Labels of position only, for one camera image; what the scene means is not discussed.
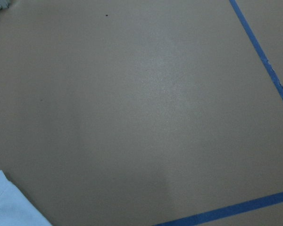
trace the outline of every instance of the blue painter's tape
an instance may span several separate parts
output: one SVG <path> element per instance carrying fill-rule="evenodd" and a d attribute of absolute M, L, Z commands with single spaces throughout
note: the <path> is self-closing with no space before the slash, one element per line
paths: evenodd
<path fill-rule="evenodd" d="M 251 43 L 253 44 L 257 54 L 259 55 L 264 67 L 266 68 L 270 78 L 272 79 L 275 87 L 277 88 L 282 100 L 283 100 L 283 86 L 280 83 L 280 80 L 277 76 L 277 74 L 275 73 L 275 71 L 273 70 L 272 66 L 270 65 L 270 63 L 268 62 L 268 58 L 266 57 L 263 49 L 261 48 L 258 40 L 256 39 L 253 31 L 251 30 L 249 24 L 247 23 L 243 13 L 241 12 L 237 2 L 235 0 L 230 0 L 230 3 L 234 9 L 234 11 L 237 14 L 237 17 L 239 18 L 245 32 L 247 33 L 247 35 L 249 36 L 249 39 L 251 41 Z"/>
<path fill-rule="evenodd" d="M 283 202 L 283 192 L 155 226 L 193 226 Z"/>

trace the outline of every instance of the blue tape strip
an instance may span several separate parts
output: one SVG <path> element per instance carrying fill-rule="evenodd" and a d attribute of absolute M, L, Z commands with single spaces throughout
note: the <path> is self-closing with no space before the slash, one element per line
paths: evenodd
<path fill-rule="evenodd" d="M 264 67 L 266 68 L 270 78 L 272 79 L 275 87 L 277 88 L 282 100 L 283 100 L 283 86 L 280 83 L 280 80 L 277 76 L 277 74 L 275 73 L 275 71 L 273 70 L 272 66 L 270 65 L 270 63 L 268 62 L 268 58 L 265 56 L 265 53 L 263 51 L 263 49 L 261 48 L 258 40 L 256 39 L 253 31 L 251 30 L 249 24 L 247 23 L 244 15 L 242 14 L 238 4 L 236 3 L 235 0 L 230 0 L 230 3 L 234 9 L 234 11 L 237 14 L 237 17 L 239 18 L 245 32 L 247 33 L 247 35 L 249 36 L 249 39 L 251 41 L 251 43 L 253 44 L 257 54 L 259 55 Z"/>
<path fill-rule="evenodd" d="M 283 192 L 155 226 L 193 226 L 283 202 Z"/>

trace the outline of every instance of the light blue shirt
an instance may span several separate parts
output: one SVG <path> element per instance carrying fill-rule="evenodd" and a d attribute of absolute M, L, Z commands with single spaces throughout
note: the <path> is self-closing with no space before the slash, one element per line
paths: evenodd
<path fill-rule="evenodd" d="M 51 226 L 1 170 L 0 226 Z"/>

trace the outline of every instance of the tape line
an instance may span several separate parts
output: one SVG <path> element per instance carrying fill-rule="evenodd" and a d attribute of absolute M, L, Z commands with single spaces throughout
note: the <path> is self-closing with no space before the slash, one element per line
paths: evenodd
<path fill-rule="evenodd" d="M 283 100 L 283 86 L 280 83 L 280 80 L 277 76 L 277 74 L 275 73 L 275 71 L 273 70 L 271 64 L 268 61 L 268 58 L 266 57 L 263 49 L 261 48 L 258 40 L 256 39 L 253 31 L 251 30 L 249 24 L 247 23 L 243 13 L 241 12 L 237 2 L 235 0 L 230 0 L 230 3 L 234 9 L 234 11 L 236 12 L 237 17 L 239 18 L 245 32 L 247 33 L 247 35 L 249 36 L 249 39 L 251 41 L 251 43 L 253 44 L 257 54 L 259 55 L 264 67 L 266 68 L 270 78 L 272 79 L 276 89 L 278 90 L 282 100 Z"/>
<path fill-rule="evenodd" d="M 283 192 L 155 226 L 193 226 L 283 202 Z"/>

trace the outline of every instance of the cardboard surface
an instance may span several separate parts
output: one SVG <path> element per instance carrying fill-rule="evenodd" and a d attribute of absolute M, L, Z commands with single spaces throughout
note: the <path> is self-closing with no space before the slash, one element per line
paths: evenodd
<path fill-rule="evenodd" d="M 283 191 L 283 102 L 227 0 L 18 0 L 0 169 L 56 226 L 166 222 Z"/>

